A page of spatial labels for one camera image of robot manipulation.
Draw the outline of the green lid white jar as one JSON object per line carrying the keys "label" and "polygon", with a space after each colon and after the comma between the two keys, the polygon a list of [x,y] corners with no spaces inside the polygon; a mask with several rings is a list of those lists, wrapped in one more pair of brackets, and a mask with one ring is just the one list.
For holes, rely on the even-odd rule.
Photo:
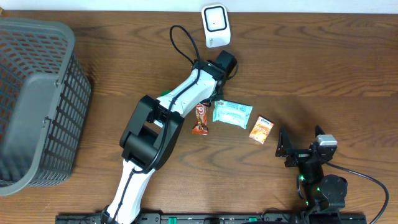
{"label": "green lid white jar", "polygon": [[160,96],[165,96],[165,95],[169,94],[170,92],[171,92],[171,90],[165,90],[165,91],[163,91],[163,92],[160,94]]}

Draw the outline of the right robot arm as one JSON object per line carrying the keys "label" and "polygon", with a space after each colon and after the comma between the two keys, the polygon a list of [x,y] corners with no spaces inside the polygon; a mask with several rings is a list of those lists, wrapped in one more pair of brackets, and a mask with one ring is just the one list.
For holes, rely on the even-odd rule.
{"label": "right robot arm", "polygon": [[298,196],[307,207],[291,215],[289,223],[342,223],[340,209],[345,207],[348,183],[345,178],[325,175],[322,165],[333,158],[337,141],[315,127],[315,141],[307,149],[295,149],[285,128],[280,129],[275,155],[285,158],[286,167],[297,167]]}

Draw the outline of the teal wet wipes pack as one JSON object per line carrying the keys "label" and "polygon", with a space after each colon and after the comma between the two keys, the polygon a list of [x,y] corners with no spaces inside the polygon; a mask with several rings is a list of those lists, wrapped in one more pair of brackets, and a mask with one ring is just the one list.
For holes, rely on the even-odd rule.
{"label": "teal wet wipes pack", "polygon": [[213,110],[213,122],[221,121],[246,129],[252,106],[232,101],[218,100]]}

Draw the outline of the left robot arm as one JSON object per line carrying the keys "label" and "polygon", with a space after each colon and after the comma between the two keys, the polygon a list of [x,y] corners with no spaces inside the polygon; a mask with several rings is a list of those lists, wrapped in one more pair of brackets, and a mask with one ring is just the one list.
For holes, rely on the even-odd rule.
{"label": "left robot arm", "polygon": [[220,92],[236,64],[196,61],[174,90],[139,100],[119,141],[123,173],[113,201],[101,214],[102,223],[132,223],[137,218],[150,178],[169,159],[186,115]]}

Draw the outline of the red snack package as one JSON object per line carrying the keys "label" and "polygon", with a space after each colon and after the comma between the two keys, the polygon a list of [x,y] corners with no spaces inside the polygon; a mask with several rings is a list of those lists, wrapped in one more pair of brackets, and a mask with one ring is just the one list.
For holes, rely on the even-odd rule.
{"label": "red snack package", "polygon": [[207,135],[207,115],[208,115],[208,103],[197,104],[195,107],[196,124],[192,129],[193,134]]}

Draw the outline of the orange tissue pack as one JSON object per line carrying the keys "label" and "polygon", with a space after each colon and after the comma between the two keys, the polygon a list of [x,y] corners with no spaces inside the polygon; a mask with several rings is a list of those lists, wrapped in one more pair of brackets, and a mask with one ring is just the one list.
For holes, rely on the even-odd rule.
{"label": "orange tissue pack", "polygon": [[250,132],[249,137],[261,144],[264,144],[273,127],[274,123],[272,121],[260,116]]}

